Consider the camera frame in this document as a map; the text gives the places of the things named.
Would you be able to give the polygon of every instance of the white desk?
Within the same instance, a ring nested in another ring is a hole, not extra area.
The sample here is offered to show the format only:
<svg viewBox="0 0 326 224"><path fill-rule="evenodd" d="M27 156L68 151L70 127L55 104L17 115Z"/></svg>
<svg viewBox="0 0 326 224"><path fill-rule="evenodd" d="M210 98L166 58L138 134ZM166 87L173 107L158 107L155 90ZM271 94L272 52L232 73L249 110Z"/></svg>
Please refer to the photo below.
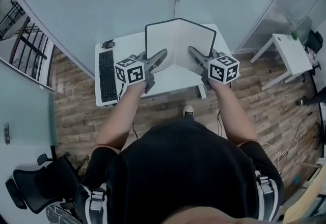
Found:
<svg viewBox="0 0 326 224"><path fill-rule="evenodd" d="M209 27L216 31L216 38L214 43L214 49L218 52L224 52L227 55L231 55L230 50L225 43L218 27L215 24L205 24L204 26ZM114 39L115 46L113 48L113 58L114 62L121 61L131 54L138 55L139 53L145 51L145 32L128 35L125 37ZM104 106L109 104L117 103L117 100L113 100L110 102L102 103L101 101L101 89L100 89L100 79L99 79L99 66L98 66L98 58L99 53L107 51L100 47L100 43L95 46L95 96L96 96L96 105ZM116 75L116 87L117 94L120 93L122 82L117 79ZM168 68L159 71L154 74L155 85L152 89L147 93L142 95L145 96L153 96L161 93L166 93L178 89L184 89L189 87L198 86L201 97L206 98L206 93L204 90L203 83L201 81L201 76L185 69L182 67L173 64ZM124 87L122 95L125 93L126 85Z"/></svg>
<svg viewBox="0 0 326 224"><path fill-rule="evenodd" d="M302 73L312 69L300 40L294 40L291 35L283 34L272 34L271 39L257 52L257 54L250 60L250 63L254 63L272 44L275 44L279 51L287 71L263 86L261 88L262 91L270 88L279 81L284 80L288 76L290 77L287 80L284 80L284 83L288 83Z"/></svg>

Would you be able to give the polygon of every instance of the desk leg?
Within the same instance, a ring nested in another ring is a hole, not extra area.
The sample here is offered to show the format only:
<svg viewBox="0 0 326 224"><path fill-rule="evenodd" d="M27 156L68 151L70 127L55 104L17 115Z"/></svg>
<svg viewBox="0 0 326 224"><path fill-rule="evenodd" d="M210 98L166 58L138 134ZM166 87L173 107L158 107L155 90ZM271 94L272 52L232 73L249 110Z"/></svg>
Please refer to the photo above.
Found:
<svg viewBox="0 0 326 224"><path fill-rule="evenodd" d="M204 89L204 85L199 85L198 86L198 89L199 89L199 92L200 92L200 97L202 99L206 98L206 92L205 92L205 89Z"/></svg>
<svg viewBox="0 0 326 224"><path fill-rule="evenodd" d="M254 55L254 57L250 60L250 63L254 63L263 53L273 44L273 37Z"/></svg>
<svg viewBox="0 0 326 224"><path fill-rule="evenodd" d="M295 74L292 77L289 77L288 79L284 80L284 83L289 83L290 81L294 80L295 78L297 78L300 75L301 75L301 73Z"/></svg>
<svg viewBox="0 0 326 224"><path fill-rule="evenodd" d="M275 85L276 83L278 83L279 81L282 81L283 79L285 79L286 77L288 77L289 75L291 75L291 72L286 71L283 75L280 75L279 77L275 78L273 81L269 82L268 84L264 85L261 90L264 91L267 88L270 88L271 86Z"/></svg>

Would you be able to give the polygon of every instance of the black t-shirt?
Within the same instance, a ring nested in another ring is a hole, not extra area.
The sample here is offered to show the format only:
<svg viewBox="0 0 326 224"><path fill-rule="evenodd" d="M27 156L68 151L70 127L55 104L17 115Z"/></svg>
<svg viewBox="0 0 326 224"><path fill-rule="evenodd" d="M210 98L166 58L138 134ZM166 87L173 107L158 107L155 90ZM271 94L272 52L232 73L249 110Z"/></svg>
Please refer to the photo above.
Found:
<svg viewBox="0 0 326 224"><path fill-rule="evenodd" d="M116 223L161 223L189 206L257 218L255 170L276 182L281 201L281 177L257 142L239 148L182 119L151 128L119 155L97 148L82 184L98 188L106 182L107 213Z"/></svg>

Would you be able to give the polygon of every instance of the black railing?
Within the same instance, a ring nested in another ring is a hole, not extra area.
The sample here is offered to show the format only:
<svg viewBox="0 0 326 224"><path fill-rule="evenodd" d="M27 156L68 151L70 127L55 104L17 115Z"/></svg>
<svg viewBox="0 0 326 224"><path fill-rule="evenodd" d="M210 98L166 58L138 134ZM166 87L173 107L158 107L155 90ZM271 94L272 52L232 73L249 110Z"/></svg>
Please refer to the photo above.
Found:
<svg viewBox="0 0 326 224"><path fill-rule="evenodd" d="M11 10L4 16L0 22L0 40L3 39L6 32L10 27L17 22L17 20L25 14L25 11L19 5L18 2L15 2Z"/></svg>
<svg viewBox="0 0 326 224"><path fill-rule="evenodd" d="M35 26L35 23L28 27L27 24L29 22L30 18L27 17L19 30L9 63L38 81L40 79L42 61L47 59L44 53L48 38L37 26ZM31 35L34 36L32 41L29 40Z"/></svg>

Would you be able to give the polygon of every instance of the keyboard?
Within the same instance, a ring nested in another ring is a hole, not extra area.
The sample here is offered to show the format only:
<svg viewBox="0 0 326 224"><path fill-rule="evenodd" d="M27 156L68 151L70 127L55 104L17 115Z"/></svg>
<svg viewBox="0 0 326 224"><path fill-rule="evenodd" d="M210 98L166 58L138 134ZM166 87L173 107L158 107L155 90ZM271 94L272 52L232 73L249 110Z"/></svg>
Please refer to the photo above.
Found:
<svg viewBox="0 0 326 224"><path fill-rule="evenodd" d="M113 50L99 54L99 72L102 103L118 99L116 79L114 77Z"/></svg>

